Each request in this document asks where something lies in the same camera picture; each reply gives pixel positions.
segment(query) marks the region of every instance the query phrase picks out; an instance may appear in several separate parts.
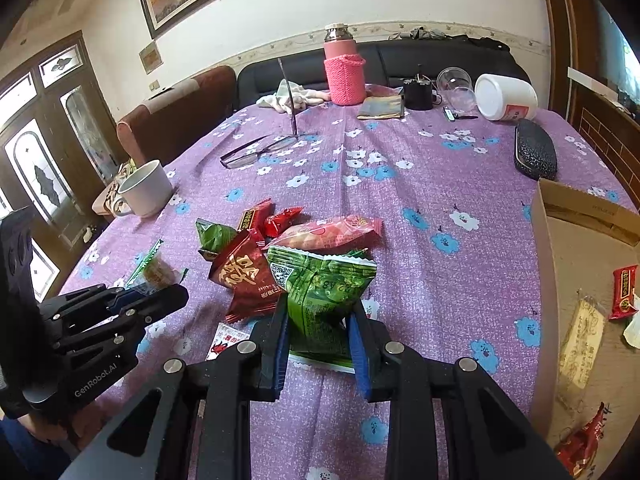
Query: cardboard box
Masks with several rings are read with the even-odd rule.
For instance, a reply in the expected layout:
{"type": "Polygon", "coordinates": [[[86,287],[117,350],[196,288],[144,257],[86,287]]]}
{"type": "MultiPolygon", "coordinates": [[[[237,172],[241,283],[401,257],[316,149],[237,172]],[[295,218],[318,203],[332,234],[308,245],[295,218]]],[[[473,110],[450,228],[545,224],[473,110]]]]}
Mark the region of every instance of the cardboard box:
{"type": "Polygon", "coordinates": [[[628,320],[607,321],[576,412],[556,399],[558,354],[573,319],[578,291],[597,299],[608,317],[613,270],[640,261],[640,216],[608,200],[540,180],[531,222],[540,269],[542,341],[529,417],[555,447],[570,431],[587,423],[600,402],[608,404],[610,413],[590,476],[595,480],[613,460],[640,414],[640,350],[622,340],[628,320]]]}

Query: purple tablecloth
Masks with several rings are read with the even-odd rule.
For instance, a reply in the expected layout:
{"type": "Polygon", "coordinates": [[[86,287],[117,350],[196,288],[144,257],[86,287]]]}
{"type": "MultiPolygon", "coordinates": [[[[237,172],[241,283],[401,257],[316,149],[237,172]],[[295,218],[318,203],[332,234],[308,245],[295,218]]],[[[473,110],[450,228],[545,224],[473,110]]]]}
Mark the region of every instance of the purple tablecloth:
{"type": "MultiPolygon", "coordinates": [[[[208,281],[196,252],[197,217],[235,226],[271,196],[313,219],[379,216],[378,275],[364,298],[392,337],[423,356],[471,355],[527,413],[540,344],[540,291],[529,204],[536,183],[513,165],[512,124],[445,120],[439,109],[403,120],[359,121],[332,104],[298,116],[299,143],[238,170],[220,155],[251,139],[290,134],[289,118],[251,106],[165,170],[176,195],[158,218],[116,219],[85,254],[64,291],[121,285],[158,238],[174,267],[191,270],[190,300],[147,329],[140,364],[100,398],[121,406],[162,363],[203,360],[230,293],[208,281]]],[[[598,156],[558,115],[536,121],[558,152],[558,180],[633,208],[598,156]]],[[[252,406],[255,479],[382,478],[388,404],[367,404],[349,374],[291,365],[279,402],[252,406]]]]}

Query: pink snack package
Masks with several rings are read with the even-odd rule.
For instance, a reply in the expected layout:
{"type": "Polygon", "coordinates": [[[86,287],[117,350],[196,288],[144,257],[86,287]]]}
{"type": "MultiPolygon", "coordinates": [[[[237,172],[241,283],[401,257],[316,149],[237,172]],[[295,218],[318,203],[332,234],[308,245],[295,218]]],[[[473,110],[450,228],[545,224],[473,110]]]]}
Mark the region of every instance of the pink snack package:
{"type": "Polygon", "coordinates": [[[331,249],[372,231],[382,236],[382,219],[368,219],[359,215],[337,216],[294,225],[272,240],[267,247],[278,245],[303,251],[331,249]]]}

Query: folded cloth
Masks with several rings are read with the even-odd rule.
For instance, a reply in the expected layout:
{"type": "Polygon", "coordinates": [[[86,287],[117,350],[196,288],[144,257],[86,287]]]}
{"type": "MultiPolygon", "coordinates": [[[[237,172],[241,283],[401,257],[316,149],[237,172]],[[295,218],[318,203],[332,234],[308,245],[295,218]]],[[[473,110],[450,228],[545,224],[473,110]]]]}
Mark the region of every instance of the folded cloth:
{"type": "MultiPolygon", "coordinates": [[[[308,106],[315,106],[331,100],[329,92],[321,92],[319,90],[305,90],[297,83],[289,81],[291,86],[291,95],[293,97],[293,105],[296,110],[305,110],[308,106]]],[[[279,114],[286,112],[291,115],[291,103],[289,99],[289,91],[287,90],[287,81],[282,80],[278,91],[273,95],[266,95],[256,101],[261,108],[273,108],[279,114]]]]}

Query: white wall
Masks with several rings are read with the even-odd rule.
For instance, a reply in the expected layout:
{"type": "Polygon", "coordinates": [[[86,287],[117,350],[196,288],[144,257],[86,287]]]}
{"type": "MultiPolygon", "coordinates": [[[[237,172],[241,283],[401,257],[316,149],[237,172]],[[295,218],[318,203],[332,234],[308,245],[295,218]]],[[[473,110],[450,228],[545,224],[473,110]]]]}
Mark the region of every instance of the white wall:
{"type": "Polygon", "coordinates": [[[331,22],[393,20],[468,23],[550,43],[545,0],[214,0],[156,39],[164,65],[146,75],[138,53],[151,38],[140,0],[94,0],[81,28],[117,120],[149,97],[155,79],[170,86],[233,54],[331,22]]]}

